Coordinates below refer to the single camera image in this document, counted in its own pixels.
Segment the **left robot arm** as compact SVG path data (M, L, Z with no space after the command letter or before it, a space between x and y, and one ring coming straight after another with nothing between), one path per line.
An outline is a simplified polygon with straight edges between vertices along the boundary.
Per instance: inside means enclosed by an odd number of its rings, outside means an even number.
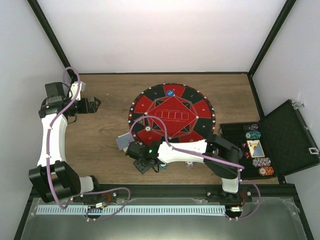
M81 97L86 86L82 81L72 83L67 93L65 86L64 82L45 85L47 97L38 111L43 128L41 153L37 167L29 170L28 177L45 203L82 193L89 201L97 202L102 196L97 178L80 177L67 164L65 135L69 117L95 113L101 102L95 97Z

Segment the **teal poker chip stack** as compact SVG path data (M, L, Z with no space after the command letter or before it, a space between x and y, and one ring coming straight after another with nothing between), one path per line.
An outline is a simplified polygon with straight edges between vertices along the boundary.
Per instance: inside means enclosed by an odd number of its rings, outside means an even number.
M165 170L167 167L168 167L168 165L166 163L159 165L160 170Z

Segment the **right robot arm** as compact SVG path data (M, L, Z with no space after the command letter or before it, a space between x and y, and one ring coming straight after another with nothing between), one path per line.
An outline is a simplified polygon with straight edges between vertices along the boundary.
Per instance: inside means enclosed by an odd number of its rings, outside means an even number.
M125 154L134 159L133 164L141 174L175 162L204 164L221 178L225 200L232 202L240 196L239 177L244 166L239 162L243 151L219 135L211 134L203 140L179 143L165 140L146 145L133 141Z

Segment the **brown chip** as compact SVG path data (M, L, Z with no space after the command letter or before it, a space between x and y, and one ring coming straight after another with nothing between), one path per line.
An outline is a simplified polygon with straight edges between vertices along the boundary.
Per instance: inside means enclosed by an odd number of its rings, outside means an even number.
M149 133L149 132L152 131L152 128L151 128L150 126L146 126L146 127L145 127L145 131Z

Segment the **blue round blind button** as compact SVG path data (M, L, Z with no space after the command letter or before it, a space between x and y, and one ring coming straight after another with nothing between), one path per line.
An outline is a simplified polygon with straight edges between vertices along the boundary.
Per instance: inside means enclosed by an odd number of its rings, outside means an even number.
M166 91L167 97L173 97L175 95L175 91L173 89L169 89Z

